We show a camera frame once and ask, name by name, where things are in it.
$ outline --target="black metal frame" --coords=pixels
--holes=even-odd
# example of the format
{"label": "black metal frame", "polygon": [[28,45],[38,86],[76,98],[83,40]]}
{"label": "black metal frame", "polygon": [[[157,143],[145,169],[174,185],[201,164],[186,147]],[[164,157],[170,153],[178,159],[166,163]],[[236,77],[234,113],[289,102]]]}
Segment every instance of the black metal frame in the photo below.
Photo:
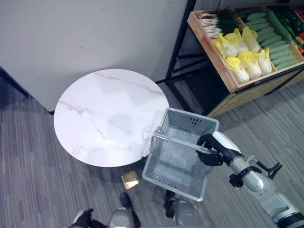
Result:
{"label": "black metal frame", "polygon": [[29,96],[27,91],[22,88],[2,67],[0,67],[0,77],[2,77],[3,80],[10,84],[13,88],[22,93],[25,97]]}
{"label": "black metal frame", "polygon": [[[196,69],[196,70],[192,70],[192,71],[188,71],[186,73],[182,73],[182,74],[179,74],[177,76],[174,75],[175,73],[178,73],[178,72],[180,72],[182,70],[185,70],[185,69],[187,69],[189,67],[192,67],[192,66],[194,66],[196,64],[199,64],[199,63],[201,63],[203,61],[209,61],[209,67],[213,68],[214,77],[217,78],[216,84],[217,85],[218,84],[223,84],[222,79],[218,75],[216,69],[214,68],[213,64],[210,62],[210,60],[209,60],[209,58],[208,58],[208,56],[206,54],[204,54],[204,53],[194,53],[194,54],[188,54],[188,55],[179,55],[180,50],[181,50],[180,48],[182,46],[182,43],[183,43],[186,31],[187,31],[187,28],[188,28],[187,19],[188,19],[188,16],[190,15],[190,12],[193,11],[195,3],[196,3],[196,0],[188,0],[188,2],[187,2],[187,6],[186,6],[186,9],[185,9],[183,18],[182,18],[180,30],[178,32],[178,36],[177,36],[177,39],[176,39],[176,43],[175,43],[175,46],[174,46],[173,54],[172,54],[172,57],[171,57],[171,60],[170,60],[170,64],[169,64],[169,67],[168,67],[168,71],[167,71],[167,74],[166,74],[166,78],[163,79],[163,80],[155,82],[157,84],[165,83],[169,87],[169,89],[172,91],[172,93],[175,95],[175,97],[177,98],[177,100],[179,101],[179,103],[181,104],[181,106],[183,107],[183,109],[186,110],[186,111],[189,111],[189,112],[193,112],[192,108],[186,102],[186,100],[184,99],[184,97],[182,96],[182,94],[178,91],[178,89],[174,85],[174,83],[179,82],[181,80],[184,80],[184,81],[188,80],[190,77],[192,77],[195,74],[199,73],[202,69],[205,69],[205,67],[202,67],[202,68]],[[176,62],[178,60],[180,60],[180,59],[189,59],[189,58],[198,58],[198,57],[202,57],[202,58],[199,59],[199,60],[196,60],[196,61],[194,61],[192,63],[186,64],[186,65],[184,65],[182,67],[179,67],[177,69],[174,69],[175,65],[176,65]],[[249,89],[252,89],[252,88],[257,87],[257,86],[259,86],[261,84],[264,84],[264,83],[267,83],[269,81],[272,81],[274,79],[277,79],[277,78],[279,78],[279,77],[281,77],[283,75],[286,75],[288,73],[291,73],[291,72],[296,71],[296,70],[301,69],[301,68],[303,69],[303,66],[296,66],[296,67],[294,67],[292,69],[289,69],[288,71],[284,71],[284,72],[275,74],[273,76],[267,77],[265,79],[262,79],[262,80],[260,80],[258,82],[255,82],[255,83],[251,84],[250,86],[248,86],[248,87],[246,87],[244,89],[236,91],[235,93],[238,94],[238,93],[245,92],[245,91],[247,91]],[[302,71],[300,70],[300,71],[296,72],[289,79],[287,79],[282,84],[280,84],[275,89],[273,89],[272,91],[270,91],[269,93],[267,93],[265,95],[269,95],[269,94],[273,93],[274,91],[280,89],[281,87],[283,87],[284,85],[286,85],[289,81],[291,81],[292,79],[294,79]],[[222,90],[223,91],[221,91],[221,94],[218,97],[218,99],[214,99],[214,101],[212,101],[211,104],[208,107],[203,107],[204,111],[203,111],[202,115],[208,115],[214,108],[216,108],[222,101],[224,101],[229,96],[230,92],[227,90],[226,86]]]}

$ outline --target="wooden crate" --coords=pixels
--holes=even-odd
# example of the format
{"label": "wooden crate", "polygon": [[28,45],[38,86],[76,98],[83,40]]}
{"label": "wooden crate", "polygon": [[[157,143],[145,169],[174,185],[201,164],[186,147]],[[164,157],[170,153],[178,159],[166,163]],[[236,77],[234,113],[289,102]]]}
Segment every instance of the wooden crate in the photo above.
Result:
{"label": "wooden crate", "polygon": [[211,113],[208,114],[208,117],[214,117],[214,116],[224,113],[230,109],[233,109],[237,106],[245,104],[253,99],[256,99],[259,96],[269,93],[270,91],[272,91],[273,89],[278,87],[280,84],[282,84],[283,82],[288,80],[290,77],[297,74],[299,71],[301,71],[301,73],[288,83],[289,85],[291,85],[291,84],[301,80],[301,78],[303,78],[304,71],[302,69],[292,71],[292,72],[285,74],[281,77],[278,77],[270,82],[261,84],[252,89],[248,89],[242,93],[229,94]]}
{"label": "wooden crate", "polygon": [[[250,7],[247,8],[236,8],[234,10],[239,11],[239,10],[244,10],[244,9],[249,9]],[[227,65],[225,63],[225,61],[222,59],[222,57],[220,56],[220,54],[217,52],[217,50],[215,49],[214,45],[213,45],[213,39],[209,38],[207,33],[205,32],[204,28],[201,26],[200,24],[200,20],[199,20],[199,16],[203,13],[215,13],[214,10],[200,10],[200,11],[194,11],[191,12],[189,17],[188,17],[188,24],[191,27],[192,31],[194,32],[196,38],[199,40],[201,46],[204,48],[205,52],[207,53],[207,55],[209,56],[212,64],[214,65],[216,71],[218,72],[219,76],[221,77],[221,79],[223,80],[223,82],[225,83],[227,89],[229,92],[233,93],[235,91],[238,91],[240,89],[243,89],[249,85],[251,85],[252,83],[255,83],[257,81],[263,80],[267,77],[270,76],[274,76],[276,74],[279,74],[281,72],[290,70],[292,68],[296,68],[299,67],[300,65],[304,65],[304,58],[301,55],[301,53],[298,51],[298,49],[294,46],[293,43],[289,42],[290,44],[290,49],[292,50],[292,54],[293,56],[299,60],[300,62],[292,65],[290,67],[281,69],[281,70],[276,70],[275,66],[272,65],[272,73],[265,75],[265,76],[261,76],[259,78],[256,78],[254,80],[250,80],[246,83],[243,84],[239,84],[236,79],[232,76],[232,74],[230,73],[230,71],[227,68]],[[236,17],[235,18],[236,21],[239,22],[239,29],[242,30],[245,27],[244,22],[242,21],[241,18]]]}

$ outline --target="produce display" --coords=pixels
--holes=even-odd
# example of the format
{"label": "produce display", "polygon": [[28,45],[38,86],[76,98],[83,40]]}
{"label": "produce display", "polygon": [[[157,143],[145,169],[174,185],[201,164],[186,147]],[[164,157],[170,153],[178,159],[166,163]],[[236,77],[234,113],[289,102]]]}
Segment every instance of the produce display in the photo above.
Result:
{"label": "produce display", "polygon": [[289,6],[203,13],[199,22],[239,84],[303,61],[304,23]]}
{"label": "produce display", "polygon": [[291,8],[272,7],[267,12],[254,9],[240,12],[239,15],[251,30],[257,32],[256,40],[260,46],[270,49],[270,59],[277,70],[299,62],[286,41],[294,43],[303,53],[304,42],[301,43],[296,36],[304,31],[304,23]]}
{"label": "produce display", "polygon": [[[299,17],[304,21],[304,9],[303,9],[303,7],[294,8],[294,10],[297,12]],[[297,36],[296,38],[301,42],[301,44],[304,43],[304,28],[302,28],[302,31],[300,32],[299,36]],[[299,51],[304,56],[304,48],[299,47]]]}

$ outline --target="marble veining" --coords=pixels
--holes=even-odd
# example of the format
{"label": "marble veining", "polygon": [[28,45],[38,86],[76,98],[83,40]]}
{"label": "marble veining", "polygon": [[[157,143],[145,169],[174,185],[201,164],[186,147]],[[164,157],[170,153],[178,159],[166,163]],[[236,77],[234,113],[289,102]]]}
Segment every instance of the marble veining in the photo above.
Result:
{"label": "marble veining", "polygon": [[62,94],[54,128],[60,144],[80,161],[122,166],[149,154],[167,107],[166,96],[149,78],[129,70],[101,70]]}

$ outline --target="white wall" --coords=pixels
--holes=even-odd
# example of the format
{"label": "white wall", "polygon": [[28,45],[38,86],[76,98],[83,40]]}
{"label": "white wall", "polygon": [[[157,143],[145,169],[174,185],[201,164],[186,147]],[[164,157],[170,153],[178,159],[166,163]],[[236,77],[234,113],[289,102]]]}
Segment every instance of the white wall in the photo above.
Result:
{"label": "white wall", "polygon": [[186,3],[4,0],[0,65],[49,111],[70,84],[99,69],[163,79]]}

